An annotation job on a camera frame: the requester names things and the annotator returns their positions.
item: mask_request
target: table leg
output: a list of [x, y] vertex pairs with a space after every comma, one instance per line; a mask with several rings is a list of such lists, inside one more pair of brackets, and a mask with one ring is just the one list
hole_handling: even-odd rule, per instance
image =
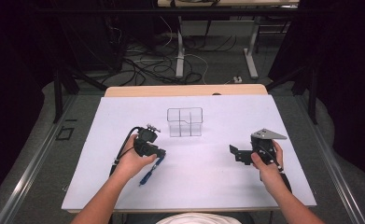
[[260, 25], [260, 17], [256, 17], [254, 21], [254, 27], [252, 29], [252, 34], [249, 39], [249, 46], [247, 49], [244, 49], [244, 55], [246, 56], [246, 64], [248, 65], [249, 75], [252, 79], [258, 79], [258, 72], [255, 67], [254, 59], [252, 58], [252, 52], [255, 48], [255, 41], [258, 35]]
[[184, 60], [185, 60], [185, 49], [183, 48], [182, 34], [179, 29], [179, 31], [178, 31], [178, 57], [176, 59], [176, 72], [175, 72], [176, 77], [183, 77]]

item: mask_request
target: white desk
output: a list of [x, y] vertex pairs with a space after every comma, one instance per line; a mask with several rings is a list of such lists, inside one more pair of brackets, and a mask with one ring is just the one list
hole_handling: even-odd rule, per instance
[[[246, 86], [250, 85], [239, 85], [236, 87], [237, 92]], [[196, 90], [205, 90], [207, 86], [194, 87]], [[231, 91], [234, 87], [219, 86], [220, 91], [217, 92]], [[258, 90], [263, 90], [261, 85], [253, 87], [261, 87]], [[203, 109], [202, 136], [169, 136], [167, 109], [176, 107]], [[116, 212], [247, 211], [277, 208], [260, 182], [259, 171], [253, 166], [235, 161], [234, 155], [229, 151], [229, 144], [240, 149], [251, 149], [249, 135], [262, 128], [284, 136], [288, 136], [288, 133], [271, 95], [240, 94], [102, 98], [62, 209], [69, 212], [81, 210], [107, 180], [111, 163], [128, 131], [134, 126], [145, 126], [148, 123], [161, 129], [154, 144], [167, 150], [167, 156], [146, 185], [138, 187], [150, 165], [131, 179], [120, 194]], [[284, 149], [285, 170], [293, 193], [305, 205], [316, 205], [292, 144], [289, 139], [280, 140], [279, 143]]]
[[[171, 0], [158, 0], [159, 7], [170, 7]], [[189, 3], [175, 0], [176, 7], [210, 7], [212, 2], [207, 3]], [[220, 0], [217, 7], [268, 7], [268, 6], [287, 6], [297, 5], [299, 0]], [[182, 21], [179, 17], [181, 31], [178, 31], [178, 59], [176, 64], [176, 77], [183, 77], [183, 64], [185, 49], [182, 38], [184, 35], [204, 35], [207, 21]], [[236, 36], [249, 36], [247, 41], [248, 47], [244, 49], [246, 64], [249, 75], [253, 79], [258, 79], [258, 72], [252, 58], [252, 52], [255, 46], [258, 30], [260, 26], [260, 17], [254, 21], [212, 21], [211, 29], [208, 35], [225, 35], [233, 34]]]

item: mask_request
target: white table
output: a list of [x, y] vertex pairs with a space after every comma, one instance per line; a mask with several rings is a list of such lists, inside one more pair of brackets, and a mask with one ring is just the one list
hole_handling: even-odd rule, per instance
[[[250, 85], [218, 86], [219, 91], [216, 92], [232, 91], [234, 87], [238, 92], [246, 86]], [[216, 86], [193, 87], [196, 90], [212, 88], [208, 92], [217, 89]], [[189, 86], [182, 88], [183, 91], [188, 89]], [[288, 137], [271, 95], [126, 95], [128, 96], [102, 98], [62, 209], [69, 212], [81, 210], [107, 180], [111, 163], [128, 131], [132, 127], [148, 123], [161, 129], [154, 144], [165, 149], [167, 156], [146, 185], [138, 187], [151, 165], [131, 179], [119, 196], [116, 212], [249, 211], [277, 208], [276, 202], [260, 182], [259, 171], [253, 166], [235, 161], [234, 155], [229, 151], [229, 145], [251, 149], [250, 134], [262, 128]], [[169, 136], [167, 109], [176, 107], [203, 109], [202, 136]], [[278, 142], [284, 149], [285, 171], [294, 195], [307, 206], [316, 205], [289, 138]]]

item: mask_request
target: transparent container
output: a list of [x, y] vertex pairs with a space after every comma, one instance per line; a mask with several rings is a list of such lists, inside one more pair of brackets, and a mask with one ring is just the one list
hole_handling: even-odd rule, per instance
[[200, 107], [170, 108], [167, 120], [171, 137], [202, 135], [203, 109]]

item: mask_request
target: wire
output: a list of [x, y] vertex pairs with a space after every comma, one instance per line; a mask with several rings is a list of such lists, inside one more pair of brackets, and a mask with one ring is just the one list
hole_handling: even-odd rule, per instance
[[229, 84], [231, 81], [233, 81], [233, 79], [230, 79], [229, 81], [223, 83], [223, 85]]
[[133, 147], [130, 147], [129, 149], [127, 149], [125, 152], [121, 153], [120, 157], [119, 157], [119, 160], [128, 152], [130, 151], [131, 149], [133, 149]]
[[160, 18], [164, 21], [165, 25], [167, 25], [168, 29], [170, 30], [170, 39], [168, 40], [168, 42], [165, 45], [162, 46], [164, 48], [169, 43], [171, 43], [171, 41], [173, 40], [173, 30], [171, 29], [171, 26], [167, 23], [167, 21], [165, 21], [165, 19], [163, 17], [160, 17]]
[[119, 34], [119, 38], [118, 38], [118, 44], [120, 44], [120, 40], [121, 40], [121, 37], [122, 37], [122, 31], [119, 28], [112, 27], [112, 26], [109, 26], [109, 28], [111, 30], [117, 30], [117, 31], [119, 31], [120, 34]]
[[202, 78], [202, 80], [203, 80], [203, 83], [204, 83], [205, 85], [207, 85], [207, 84], [205, 83], [205, 79], [204, 79], [205, 74], [206, 74], [206, 72], [208, 71], [208, 63], [207, 63], [207, 61], [206, 61], [205, 59], [203, 59], [203, 58], [201, 58], [201, 57], [197, 56], [197, 55], [194, 55], [194, 54], [185, 54], [185, 57], [186, 57], [186, 56], [193, 56], [193, 57], [196, 57], [196, 58], [198, 58], [198, 59], [202, 60], [203, 62], [205, 62], [205, 71], [204, 71], [204, 73], [203, 73], [203, 78]]
[[135, 62], [133, 62], [130, 59], [124, 59], [124, 61], [127, 64], [129, 64], [132, 67], [137, 69], [136, 74], [139, 74], [141, 76], [145, 75], [145, 76], [151, 77], [155, 80], [159, 80], [159, 81], [161, 81], [163, 83], [167, 83], [167, 84], [187, 85], [187, 84], [197, 82], [197, 81], [202, 79], [202, 76], [200, 74], [195, 73], [195, 72], [192, 71], [191, 64], [188, 61], [186, 61], [186, 62], [187, 62], [187, 65], [190, 67], [190, 71], [185, 75], [185, 78], [165, 77], [162, 74], [159, 74], [157, 72], [148, 70], [147, 69], [148, 66], [141, 67], [141, 66], [137, 65]]
[[273, 223], [273, 211], [270, 211], [269, 224]]
[[188, 49], [188, 50], [191, 50], [191, 51], [199, 51], [199, 52], [214, 52], [214, 51], [222, 51], [222, 52], [224, 52], [224, 51], [228, 51], [228, 50], [230, 50], [230, 49], [234, 48], [235, 44], [237, 43], [237, 36], [234, 36], [234, 41], [233, 41], [233, 43], [232, 43], [232, 45], [231, 45], [230, 47], [228, 47], [227, 49], [220, 49], [220, 48], [222, 48], [223, 46], [225, 46], [225, 45], [226, 45], [226, 43], [228, 43], [230, 39], [232, 39], [232, 35], [231, 35], [231, 36], [229, 36], [229, 37], [226, 39], [226, 41], [224, 41], [224, 42], [223, 42], [220, 46], [216, 47], [215, 49], [201, 49], [201, 48], [203, 48], [203, 47], [204, 47], [204, 44], [202, 44], [202, 45], [201, 45], [200, 47], [198, 47], [198, 48], [195, 48], [194, 46], [193, 46], [193, 47], [189, 47], [189, 46], [187, 46], [187, 45], [185, 44], [185, 41], [184, 41], [184, 47], [185, 47], [185, 49]]
[[275, 163], [275, 165], [277, 165], [278, 171], [283, 174], [284, 173], [284, 169], [282, 168], [282, 166], [280, 165], [280, 163], [277, 161], [277, 159], [269, 152], [267, 151], [263, 146], [258, 145], [258, 147], [260, 147], [260, 149], [262, 151], [264, 151]]
[[116, 165], [118, 165], [120, 158], [121, 158], [121, 157], [125, 154], [125, 153], [121, 153], [121, 152], [123, 151], [124, 147], [126, 146], [127, 141], [129, 140], [129, 138], [130, 138], [130, 136], [132, 135], [133, 131], [135, 131], [135, 130], [141, 130], [141, 129], [142, 129], [141, 127], [133, 127], [133, 128], [129, 131], [129, 133], [127, 134], [126, 139], [125, 139], [125, 140], [124, 140], [124, 142], [123, 142], [123, 145], [121, 145], [121, 148], [120, 148], [120, 150], [119, 150], [118, 156], [117, 156], [117, 157], [116, 157], [116, 159], [115, 159], [115, 164], [116, 164]]

